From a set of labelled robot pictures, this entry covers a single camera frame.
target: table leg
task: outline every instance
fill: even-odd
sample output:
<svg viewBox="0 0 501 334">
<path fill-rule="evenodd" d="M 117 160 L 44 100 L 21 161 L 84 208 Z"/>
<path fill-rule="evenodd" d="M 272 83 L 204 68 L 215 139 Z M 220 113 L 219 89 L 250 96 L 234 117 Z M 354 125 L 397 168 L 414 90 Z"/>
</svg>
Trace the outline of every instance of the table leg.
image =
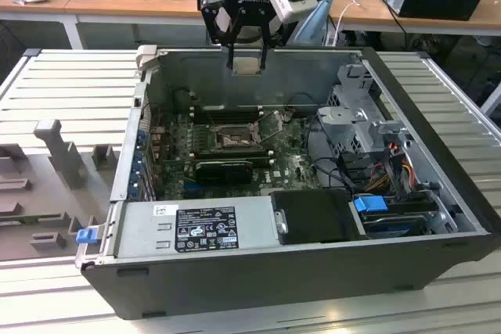
<svg viewBox="0 0 501 334">
<path fill-rule="evenodd" d="M 499 83 L 495 91 L 493 91 L 492 94 L 487 98 L 487 100 L 484 102 L 480 110 L 482 111 L 482 113 L 489 116 L 500 103 L 501 103 L 501 82 Z"/>
<path fill-rule="evenodd" d="M 85 41 L 78 33 L 77 17 L 75 15 L 66 15 L 62 23 L 64 25 L 64 30 L 66 31 L 68 40 L 70 41 L 71 48 L 73 50 L 82 50 L 87 48 L 87 46 L 85 45 Z"/>
</svg>

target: white cable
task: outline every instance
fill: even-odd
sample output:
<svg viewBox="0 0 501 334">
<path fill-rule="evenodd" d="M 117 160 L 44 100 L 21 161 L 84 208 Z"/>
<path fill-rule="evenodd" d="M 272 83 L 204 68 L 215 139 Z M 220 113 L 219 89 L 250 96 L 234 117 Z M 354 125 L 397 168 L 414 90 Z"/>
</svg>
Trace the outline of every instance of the white cable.
<svg viewBox="0 0 501 334">
<path fill-rule="evenodd" d="M 357 5 L 358 7 L 361 6 L 360 3 L 358 3 L 356 0 L 353 0 L 353 2 L 351 2 L 350 4 L 348 4 L 344 7 L 343 12 L 341 12 L 341 14 L 339 15 L 339 20 L 337 21 L 336 30 L 334 31 L 335 35 L 334 35 L 333 47 L 336 47 L 336 45 L 337 45 L 337 39 L 339 38 L 339 26 L 341 25 L 341 21 L 343 20 L 343 16 L 352 5 Z"/>
<path fill-rule="evenodd" d="M 337 39 L 339 38 L 339 26 L 341 25 L 341 21 L 343 20 L 343 16 L 352 5 L 357 5 L 358 7 L 362 6 L 356 0 L 353 0 L 353 2 L 351 2 L 350 4 L 346 5 L 346 7 L 344 7 L 343 12 L 341 12 L 341 14 L 339 15 L 339 20 L 337 21 L 336 30 L 334 31 L 335 35 L 334 35 L 334 42 L 332 44 L 333 47 L 336 47 L 336 45 L 337 45 Z"/>
</svg>

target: power supply label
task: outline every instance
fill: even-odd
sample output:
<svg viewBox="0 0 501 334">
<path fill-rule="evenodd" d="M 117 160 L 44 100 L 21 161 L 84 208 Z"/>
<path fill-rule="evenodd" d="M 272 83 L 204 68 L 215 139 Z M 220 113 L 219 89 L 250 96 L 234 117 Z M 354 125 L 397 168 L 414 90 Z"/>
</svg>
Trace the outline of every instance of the power supply label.
<svg viewBox="0 0 501 334">
<path fill-rule="evenodd" d="M 238 248 L 235 207 L 177 210 L 175 250 L 180 253 Z"/>
</svg>

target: wooden table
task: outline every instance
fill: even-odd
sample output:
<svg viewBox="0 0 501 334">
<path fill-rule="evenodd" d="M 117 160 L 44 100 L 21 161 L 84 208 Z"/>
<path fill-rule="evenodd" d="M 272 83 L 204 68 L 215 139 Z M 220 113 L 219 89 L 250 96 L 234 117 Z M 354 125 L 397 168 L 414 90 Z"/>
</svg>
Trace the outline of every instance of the wooden table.
<svg viewBox="0 0 501 334">
<path fill-rule="evenodd" d="M 341 29 L 400 31 L 381 0 L 358 0 Z M 334 0 L 330 15 L 337 21 L 351 0 Z M 49 0 L 26 6 L 0 0 L 0 19 L 61 22 L 72 48 L 84 48 L 78 23 L 204 25 L 196 0 Z M 501 0 L 482 0 L 469 21 L 400 19 L 409 33 L 501 35 Z"/>
</svg>

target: blue tab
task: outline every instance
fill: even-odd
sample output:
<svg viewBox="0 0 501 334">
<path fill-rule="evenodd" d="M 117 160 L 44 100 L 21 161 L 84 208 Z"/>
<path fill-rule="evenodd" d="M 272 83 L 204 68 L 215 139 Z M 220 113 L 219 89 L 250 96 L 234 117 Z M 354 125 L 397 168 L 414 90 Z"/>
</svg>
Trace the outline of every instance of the blue tab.
<svg viewBox="0 0 501 334">
<path fill-rule="evenodd" d="M 77 232 L 77 244 L 96 244 L 97 228 L 83 228 Z"/>
<path fill-rule="evenodd" d="M 353 201 L 355 208 L 360 212 L 388 211 L 383 196 L 359 196 Z"/>
</svg>

